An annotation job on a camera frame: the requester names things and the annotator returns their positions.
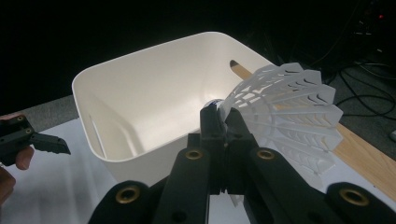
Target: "finger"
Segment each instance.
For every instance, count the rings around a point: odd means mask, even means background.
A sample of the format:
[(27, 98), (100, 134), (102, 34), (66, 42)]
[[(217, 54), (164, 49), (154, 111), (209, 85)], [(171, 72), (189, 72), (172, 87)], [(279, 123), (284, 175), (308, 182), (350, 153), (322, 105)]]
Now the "finger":
[(15, 165), (20, 170), (27, 170), (30, 166), (30, 161), (32, 160), (33, 154), (35, 154), (35, 150), (32, 147), (26, 147), (21, 150), (17, 158), (15, 159)]
[(16, 180), (7, 170), (0, 167), (0, 204), (8, 198), (14, 190)]
[(3, 115), (3, 116), (0, 116), (0, 119), (12, 119), (12, 118), (15, 118), (15, 117), (17, 117), (19, 115), (22, 115), (22, 113), (21, 112), (17, 112), (17, 113), (13, 113), (13, 114)]

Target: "white plastic bin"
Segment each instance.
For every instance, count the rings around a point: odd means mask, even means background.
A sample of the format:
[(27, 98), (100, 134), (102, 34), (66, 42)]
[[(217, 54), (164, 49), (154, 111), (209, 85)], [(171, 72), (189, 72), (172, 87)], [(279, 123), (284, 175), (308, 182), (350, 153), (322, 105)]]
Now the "white plastic bin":
[(251, 72), (270, 64), (227, 35), (202, 33), (82, 71), (73, 93), (94, 155), (120, 182), (151, 186), (169, 175), (201, 108), (241, 81), (231, 60)]

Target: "brass insert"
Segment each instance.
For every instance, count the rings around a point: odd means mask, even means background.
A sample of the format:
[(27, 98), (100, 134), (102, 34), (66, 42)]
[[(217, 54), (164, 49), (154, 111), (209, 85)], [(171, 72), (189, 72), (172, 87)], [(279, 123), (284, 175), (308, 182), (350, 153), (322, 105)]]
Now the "brass insert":
[(271, 160), (275, 157), (274, 152), (270, 151), (270, 150), (260, 150), (257, 152), (257, 156), (262, 158), (263, 160)]
[(340, 195), (345, 201), (357, 206), (367, 206), (369, 204), (369, 199), (355, 189), (340, 189)]
[(140, 188), (136, 185), (128, 186), (120, 189), (116, 195), (118, 203), (131, 203), (138, 199), (140, 196)]
[(193, 149), (193, 150), (186, 152), (187, 159), (193, 160), (193, 161), (201, 159), (203, 156), (204, 156), (204, 154), (200, 150), (197, 150), (197, 149)]

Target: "dark background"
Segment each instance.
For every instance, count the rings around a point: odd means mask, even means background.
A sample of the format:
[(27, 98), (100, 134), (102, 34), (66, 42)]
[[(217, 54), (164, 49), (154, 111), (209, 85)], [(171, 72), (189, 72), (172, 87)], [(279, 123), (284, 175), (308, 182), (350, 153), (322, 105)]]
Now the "dark background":
[[(207, 31), (230, 35), (277, 65), (321, 70), (326, 79), (362, 55), (394, 57), (390, 2), (2, 1), (0, 115), (72, 94), (73, 78), (92, 65)], [(385, 52), (377, 55), (379, 45)]]

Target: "white table surface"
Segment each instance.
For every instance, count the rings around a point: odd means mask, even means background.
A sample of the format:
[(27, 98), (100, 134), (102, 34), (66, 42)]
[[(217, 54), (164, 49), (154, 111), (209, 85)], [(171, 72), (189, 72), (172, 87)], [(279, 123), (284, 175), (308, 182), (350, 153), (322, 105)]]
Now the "white table surface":
[[(3, 204), (1, 223), (87, 223), (97, 204), (117, 184), (88, 146), (79, 119), (43, 133), (62, 137), (72, 155), (36, 151), (27, 171), (15, 166), (8, 171), (17, 179), (13, 194)], [(396, 203), (341, 160), (324, 177), (325, 188), (346, 181), (371, 191), (396, 211)], [(209, 223), (249, 223), (242, 204), (233, 207), (227, 194), (211, 196)]]

